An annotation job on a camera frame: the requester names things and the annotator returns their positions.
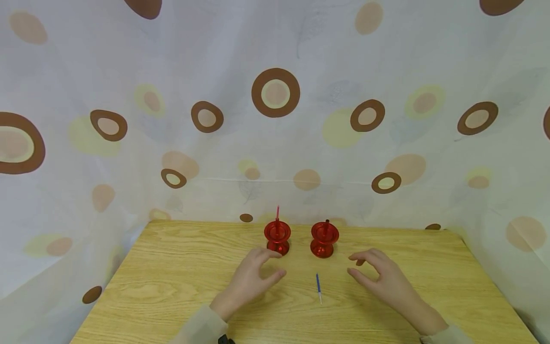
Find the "blue pen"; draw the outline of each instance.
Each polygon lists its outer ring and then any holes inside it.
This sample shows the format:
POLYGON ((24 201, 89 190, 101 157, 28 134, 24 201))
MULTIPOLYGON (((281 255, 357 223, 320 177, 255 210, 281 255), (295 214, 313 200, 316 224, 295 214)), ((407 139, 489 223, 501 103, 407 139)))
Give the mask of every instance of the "blue pen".
POLYGON ((321 285, 319 284, 319 274, 316 274, 317 277, 317 294, 319 294, 319 302, 323 304, 323 299, 321 298, 321 285))

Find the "curtain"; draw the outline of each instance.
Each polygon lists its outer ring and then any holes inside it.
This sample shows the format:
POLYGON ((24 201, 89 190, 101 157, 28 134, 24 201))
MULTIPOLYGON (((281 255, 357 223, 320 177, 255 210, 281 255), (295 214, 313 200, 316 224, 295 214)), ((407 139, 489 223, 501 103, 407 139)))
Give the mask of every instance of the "curtain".
POLYGON ((450 230, 550 338, 550 3, 6 0, 0 339, 67 343, 151 219, 450 230))

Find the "wristwatch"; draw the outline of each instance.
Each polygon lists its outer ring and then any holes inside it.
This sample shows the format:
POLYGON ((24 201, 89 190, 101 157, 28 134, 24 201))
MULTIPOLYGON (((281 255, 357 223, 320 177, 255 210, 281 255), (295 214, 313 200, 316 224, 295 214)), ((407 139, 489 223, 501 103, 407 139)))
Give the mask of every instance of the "wristwatch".
POLYGON ((235 341, 227 338, 227 335, 223 335, 218 339, 218 344, 235 344, 235 341))

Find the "left hand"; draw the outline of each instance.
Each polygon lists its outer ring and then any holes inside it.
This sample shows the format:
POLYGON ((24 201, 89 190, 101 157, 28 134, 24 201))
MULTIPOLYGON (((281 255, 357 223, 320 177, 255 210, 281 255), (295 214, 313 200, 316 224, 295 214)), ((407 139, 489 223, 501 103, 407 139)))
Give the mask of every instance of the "left hand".
POLYGON ((214 298, 210 308, 227 322, 240 307, 265 293, 287 274, 279 269, 266 279, 260 277, 262 265, 270 258, 280 257, 281 254, 267 248, 250 251, 235 270, 227 288, 214 298))

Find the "tabletop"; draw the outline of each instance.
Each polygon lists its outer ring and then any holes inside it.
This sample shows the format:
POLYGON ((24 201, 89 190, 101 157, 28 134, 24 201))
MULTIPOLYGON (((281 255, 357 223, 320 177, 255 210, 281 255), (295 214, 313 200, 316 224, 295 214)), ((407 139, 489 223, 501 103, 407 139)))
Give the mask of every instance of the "tabletop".
MULTIPOLYGON (((418 343, 397 313, 346 272, 347 257, 376 247, 419 294, 476 344, 536 344, 460 238, 449 231, 340 227, 334 254, 310 250, 311 226, 293 226, 290 251, 266 270, 287 275, 229 322, 238 344, 418 343), (319 274, 323 304, 316 286, 319 274)), ((254 223, 153 221, 105 288, 72 344, 166 343, 228 283, 246 253, 265 247, 254 223)), ((363 272, 376 276, 368 264, 363 272)))

